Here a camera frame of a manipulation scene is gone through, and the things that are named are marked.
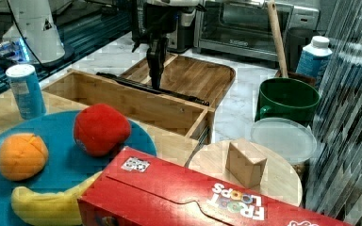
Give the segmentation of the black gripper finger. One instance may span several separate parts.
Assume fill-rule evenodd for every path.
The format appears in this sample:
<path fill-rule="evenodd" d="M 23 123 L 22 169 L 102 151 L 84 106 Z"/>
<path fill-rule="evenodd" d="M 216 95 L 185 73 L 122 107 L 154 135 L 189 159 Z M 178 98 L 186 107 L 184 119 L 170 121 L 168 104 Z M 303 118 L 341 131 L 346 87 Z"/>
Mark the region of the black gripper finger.
<path fill-rule="evenodd" d="M 147 54 L 148 66 L 150 69 L 151 84 L 154 89 L 159 89 L 161 79 L 161 63 L 159 56 L 153 52 Z"/>

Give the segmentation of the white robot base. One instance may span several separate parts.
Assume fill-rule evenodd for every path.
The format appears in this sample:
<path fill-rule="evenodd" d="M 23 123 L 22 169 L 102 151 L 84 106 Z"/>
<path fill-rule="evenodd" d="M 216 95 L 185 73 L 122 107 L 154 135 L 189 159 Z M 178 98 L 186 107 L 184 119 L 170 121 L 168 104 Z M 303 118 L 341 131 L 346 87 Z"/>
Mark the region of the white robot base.
<path fill-rule="evenodd" d="M 0 57 L 52 68 L 74 56 L 74 48 L 60 38 L 49 0 L 6 2 L 13 24 L 0 42 Z"/>

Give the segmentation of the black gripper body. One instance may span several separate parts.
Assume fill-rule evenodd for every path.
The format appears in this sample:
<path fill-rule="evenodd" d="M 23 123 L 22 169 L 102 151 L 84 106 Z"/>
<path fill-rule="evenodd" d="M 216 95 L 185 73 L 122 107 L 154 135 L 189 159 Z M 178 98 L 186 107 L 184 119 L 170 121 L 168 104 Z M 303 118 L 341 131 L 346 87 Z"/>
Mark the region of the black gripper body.
<path fill-rule="evenodd" d="M 167 35 L 176 29 L 177 7 L 158 6 L 151 3 L 133 3 L 131 5 L 132 41 L 135 52 L 142 43 L 149 44 L 149 52 L 165 59 Z"/>

